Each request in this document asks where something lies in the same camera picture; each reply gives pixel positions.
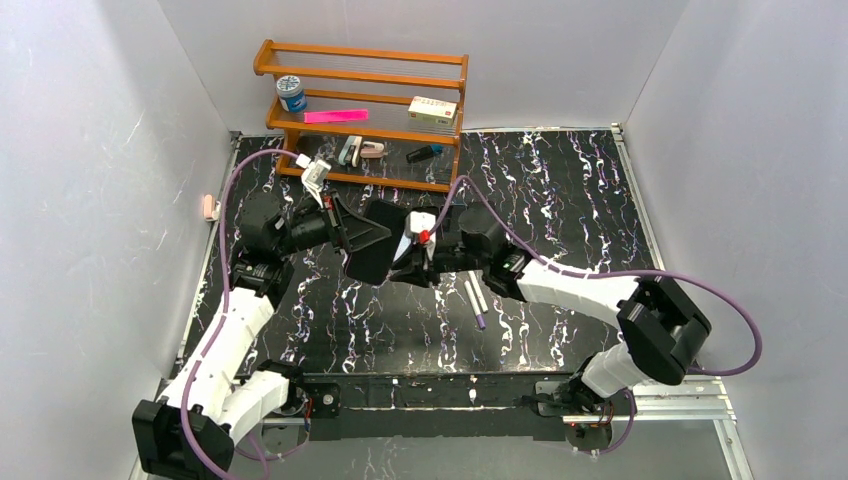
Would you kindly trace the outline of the purple phone black case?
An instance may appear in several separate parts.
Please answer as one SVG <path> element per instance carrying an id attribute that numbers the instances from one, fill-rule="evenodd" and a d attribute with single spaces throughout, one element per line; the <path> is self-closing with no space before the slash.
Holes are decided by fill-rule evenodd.
<path id="1" fill-rule="evenodd" d="M 382 199 L 367 203 L 364 217 L 387 228 L 389 235 L 354 252 L 345 262 L 344 272 L 347 277 L 374 286 L 379 286 L 387 280 L 405 233 L 409 213 L 407 207 Z"/>

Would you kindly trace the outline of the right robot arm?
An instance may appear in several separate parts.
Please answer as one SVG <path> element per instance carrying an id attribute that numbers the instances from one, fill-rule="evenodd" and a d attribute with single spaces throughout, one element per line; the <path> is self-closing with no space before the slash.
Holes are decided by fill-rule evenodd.
<path id="1" fill-rule="evenodd" d="M 479 271 L 497 296 L 573 310 L 620 331 L 618 344 L 590 355 L 550 394 L 560 408 L 590 411 L 648 380 L 680 384 L 711 332 L 709 321 L 672 278 L 590 279 L 586 270 L 535 258 L 480 202 L 461 212 L 454 232 L 435 232 L 436 220 L 424 209 L 402 215 L 404 252 L 391 268 L 392 281 L 435 287 L 444 273 Z"/>

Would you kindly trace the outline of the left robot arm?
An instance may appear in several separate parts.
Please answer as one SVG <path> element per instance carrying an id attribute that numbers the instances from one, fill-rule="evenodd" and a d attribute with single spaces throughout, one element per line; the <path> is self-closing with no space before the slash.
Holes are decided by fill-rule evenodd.
<path id="1" fill-rule="evenodd" d="M 324 244 L 346 255 L 346 274 L 382 284 L 405 231 L 407 209 L 373 200 L 363 212 L 330 190 L 286 214 L 258 192 L 239 210 L 240 239 L 225 262 L 214 321 L 176 378 L 137 405 L 132 426 L 142 469 L 169 479 L 224 479 L 235 448 L 273 410 L 299 400 L 300 368 L 268 361 L 242 385 L 236 374 L 291 282 L 292 255 Z"/>

